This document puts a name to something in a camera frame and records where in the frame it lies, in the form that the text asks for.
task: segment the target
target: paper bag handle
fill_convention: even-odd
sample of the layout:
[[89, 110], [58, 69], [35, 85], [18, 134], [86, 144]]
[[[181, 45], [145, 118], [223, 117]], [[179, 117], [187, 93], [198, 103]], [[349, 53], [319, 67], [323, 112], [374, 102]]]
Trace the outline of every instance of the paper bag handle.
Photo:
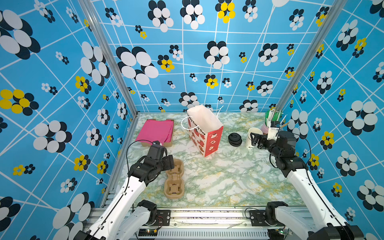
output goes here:
[[192, 118], [192, 116], [186, 116], [185, 118], [183, 118], [183, 120], [181, 120], [180, 125], [181, 125], [182, 128], [184, 128], [185, 130], [192, 130], [192, 129], [195, 129], [195, 128], [198, 127], [198, 125], [197, 125], [197, 126], [195, 126], [194, 128], [191, 128], [191, 129], [185, 128], [185, 127], [183, 126], [183, 121], [184, 121], [184, 119], [186, 119], [186, 118]]
[[[217, 111], [217, 110], [218, 110], [218, 112], [217, 112], [217, 114], [216, 114], [216, 118], [217, 118], [217, 119], [218, 119], [218, 114], [219, 114], [220, 110], [221, 110], [223, 107], [224, 107], [224, 106], [221, 106], [221, 108], [219, 108], [219, 109], [212, 109], [212, 110], [214, 110], [214, 111]], [[185, 117], [185, 118], [183, 118], [183, 119], [181, 120], [180, 125], [181, 125], [182, 128], [184, 128], [185, 130], [192, 130], [192, 129], [195, 129], [195, 128], [199, 127], [199, 125], [197, 125], [197, 126], [195, 126], [194, 128], [191, 128], [191, 129], [185, 128], [185, 127], [183, 126], [183, 120], [186, 119], [186, 118], [192, 118], [192, 116], [187, 116], [187, 117]]]

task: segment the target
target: black cup lid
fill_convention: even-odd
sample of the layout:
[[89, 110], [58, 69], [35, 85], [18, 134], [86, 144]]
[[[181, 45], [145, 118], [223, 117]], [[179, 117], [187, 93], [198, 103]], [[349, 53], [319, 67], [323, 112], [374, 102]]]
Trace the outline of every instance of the black cup lid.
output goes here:
[[239, 142], [241, 140], [241, 136], [237, 133], [231, 133], [229, 136], [228, 136], [228, 140], [230, 142]]

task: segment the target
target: white paper cup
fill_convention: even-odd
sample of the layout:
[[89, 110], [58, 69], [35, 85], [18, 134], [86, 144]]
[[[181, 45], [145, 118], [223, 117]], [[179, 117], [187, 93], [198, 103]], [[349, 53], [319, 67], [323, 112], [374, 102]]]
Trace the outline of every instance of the white paper cup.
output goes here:
[[255, 146], [252, 146], [252, 143], [251, 143], [251, 133], [256, 133], [256, 134], [260, 134], [260, 135], [263, 135], [263, 132], [256, 128], [256, 127], [251, 127], [249, 130], [248, 130], [248, 134], [247, 134], [247, 139], [245, 141], [245, 147], [248, 148], [248, 149], [251, 149], [251, 148], [254, 148]]

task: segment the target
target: stacked lids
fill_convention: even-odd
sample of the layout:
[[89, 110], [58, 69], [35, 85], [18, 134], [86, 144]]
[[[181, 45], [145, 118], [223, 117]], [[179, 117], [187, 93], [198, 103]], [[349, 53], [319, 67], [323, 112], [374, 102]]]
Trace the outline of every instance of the stacked lids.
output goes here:
[[228, 136], [228, 141], [229, 141], [229, 144], [231, 144], [232, 146], [234, 147], [238, 147], [241, 145], [241, 143], [243, 142], [241, 140], [241, 136], [237, 133], [231, 133], [229, 136]]

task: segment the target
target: vent grille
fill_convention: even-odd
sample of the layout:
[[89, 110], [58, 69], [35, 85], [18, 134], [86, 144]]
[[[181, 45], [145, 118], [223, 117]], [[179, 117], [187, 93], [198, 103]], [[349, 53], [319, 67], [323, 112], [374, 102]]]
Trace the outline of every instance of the vent grille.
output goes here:
[[156, 239], [269, 239], [267, 229], [161, 229]]

